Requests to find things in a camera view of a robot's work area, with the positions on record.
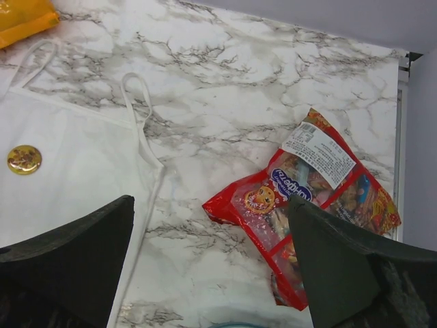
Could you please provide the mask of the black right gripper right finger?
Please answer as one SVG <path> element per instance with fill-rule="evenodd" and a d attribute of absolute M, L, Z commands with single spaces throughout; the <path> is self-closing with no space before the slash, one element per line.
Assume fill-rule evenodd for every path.
<path fill-rule="evenodd" d="M 301 197 L 287 218 L 314 327 L 435 327 L 436 252 L 374 234 Z"/>

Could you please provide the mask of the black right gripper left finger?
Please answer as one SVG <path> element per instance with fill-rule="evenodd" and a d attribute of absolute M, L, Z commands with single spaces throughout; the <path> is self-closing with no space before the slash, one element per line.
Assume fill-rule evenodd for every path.
<path fill-rule="evenodd" d="M 106 327 L 134 225 L 123 195 L 49 232 L 1 248 L 2 327 Z"/>

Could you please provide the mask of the white camisole garment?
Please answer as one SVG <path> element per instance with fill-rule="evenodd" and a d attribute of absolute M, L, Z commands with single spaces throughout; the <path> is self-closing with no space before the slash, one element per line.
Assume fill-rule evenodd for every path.
<path fill-rule="evenodd" d="M 31 92 L 34 74 L 1 75 L 1 248 L 80 219 L 123 195 L 134 197 L 134 225 L 109 323 L 114 327 L 163 176 L 130 102 L 124 117 Z M 7 155 L 37 148 L 40 168 L 13 173 Z"/>

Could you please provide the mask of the round gold brooch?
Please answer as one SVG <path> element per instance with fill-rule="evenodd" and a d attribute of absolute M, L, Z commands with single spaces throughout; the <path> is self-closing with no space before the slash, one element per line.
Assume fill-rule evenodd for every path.
<path fill-rule="evenodd" d="M 40 151 L 30 145 L 19 145 L 7 155 L 9 169 L 18 175 L 29 175 L 36 172 L 42 164 Z"/>

